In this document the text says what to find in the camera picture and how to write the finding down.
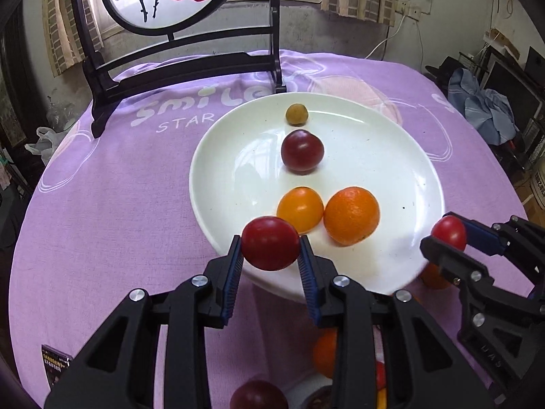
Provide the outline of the small red cherry tomato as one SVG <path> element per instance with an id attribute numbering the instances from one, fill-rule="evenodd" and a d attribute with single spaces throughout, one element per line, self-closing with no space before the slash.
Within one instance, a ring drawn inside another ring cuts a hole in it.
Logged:
<path id="1" fill-rule="evenodd" d="M 460 251 L 467 247 L 466 228 L 463 222 L 453 215 L 442 217 L 431 229 L 431 235 Z"/>

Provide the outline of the dark brown water chestnut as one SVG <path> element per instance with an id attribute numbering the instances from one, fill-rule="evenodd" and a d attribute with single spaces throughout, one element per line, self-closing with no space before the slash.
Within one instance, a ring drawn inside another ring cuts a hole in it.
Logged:
<path id="1" fill-rule="evenodd" d="M 302 409 L 330 409 L 332 402 L 332 385 L 323 386 L 306 397 Z"/>

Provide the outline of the blue cloth pile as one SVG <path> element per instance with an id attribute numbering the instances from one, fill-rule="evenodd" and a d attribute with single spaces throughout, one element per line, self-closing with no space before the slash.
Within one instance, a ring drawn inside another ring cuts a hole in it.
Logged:
<path id="1" fill-rule="evenodd" d="M 507 97 L 479 87 L 468 69 L 461 67 L 451 75 L 447 99 L 487 144 L 500 146 L 515 138 L 518 128 Z"/>

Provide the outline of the black monitor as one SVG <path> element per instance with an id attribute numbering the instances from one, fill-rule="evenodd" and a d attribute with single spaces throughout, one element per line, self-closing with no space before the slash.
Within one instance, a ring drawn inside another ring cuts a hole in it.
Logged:
<path id="1" fill-rule="evenodd" d="M 515 125 L 526 133 L 531 119 L 538 119 L 544 109 L 544 91 L 515 63 L 489 47 L 482 60 L 480 87 L 492 89 L 507 98 Z"/>

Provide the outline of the orange tangerine on plate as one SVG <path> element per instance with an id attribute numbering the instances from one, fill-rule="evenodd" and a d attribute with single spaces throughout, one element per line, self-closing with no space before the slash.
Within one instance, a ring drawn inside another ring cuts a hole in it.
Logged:
<path id="1" fill-rule="evenodd" d="M 326 232 L 342 246 L 352 246 L 370 237 L 379 223 L 379 202 L 370 191 L 358 186 L 336 192 L 323 213 Z"/>

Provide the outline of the white oval plate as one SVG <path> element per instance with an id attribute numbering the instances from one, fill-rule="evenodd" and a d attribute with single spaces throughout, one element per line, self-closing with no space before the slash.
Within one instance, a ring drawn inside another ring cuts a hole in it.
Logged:
<path id="1" fill-rule="evenodd" d="M 325 154 L 312 173 L 289 172 L 281 146 L 292 104 L 309 109 L 307 129 Z M 401 126 L 361 104 L 331 95 L 294 92 L 242 104 L 218 119 L 194 153 L 188 176 L 192 210 L 219 254 L 251 220 L 276 211 L 281 197 L 307 186 L 328 200 L 359 186 L 379 202 L 380 223 L 368 238 L 340 246 L 322 226 L 309 233 L 313 252 L 367 290 L 390 294 L 425 267 L 419 244 L 443 216 L 440 178 L 428 155 Z"/>

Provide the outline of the white plastic bag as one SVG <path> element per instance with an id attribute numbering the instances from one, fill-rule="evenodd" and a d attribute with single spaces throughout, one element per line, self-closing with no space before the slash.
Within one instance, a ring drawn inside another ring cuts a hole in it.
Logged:
<path id="1" fill-rule="evenodd" d="M 39 126 L 36 129 L 36 134 L 38 137 L 37 142 L 27 143 L 24 145 L 24 148 L 30 154 L 40 157 L 43 164 L 47 166 L 67 133 L 67 130 L 55 132 L 53 129 L 47 126 Z"/>

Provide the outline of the olive green small fruit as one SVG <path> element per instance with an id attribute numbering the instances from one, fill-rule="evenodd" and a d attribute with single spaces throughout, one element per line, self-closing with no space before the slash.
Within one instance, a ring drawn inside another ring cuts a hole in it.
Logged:
<path id="1" fill-rule="evenodd" d="M 309 119 L 309 111 L 304 104 L 292 104 L 285 111 L 285 120 L 290 126 L 304 126 Z"/>

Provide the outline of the left beige curtain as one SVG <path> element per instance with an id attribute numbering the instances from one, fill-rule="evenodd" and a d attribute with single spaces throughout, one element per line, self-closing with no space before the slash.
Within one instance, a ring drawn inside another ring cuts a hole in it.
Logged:
<path id="1" fill-rule="evenodd" d="M 71 0 L 42 0 L 43 32 L 54 77 L 84 58 Z"/>

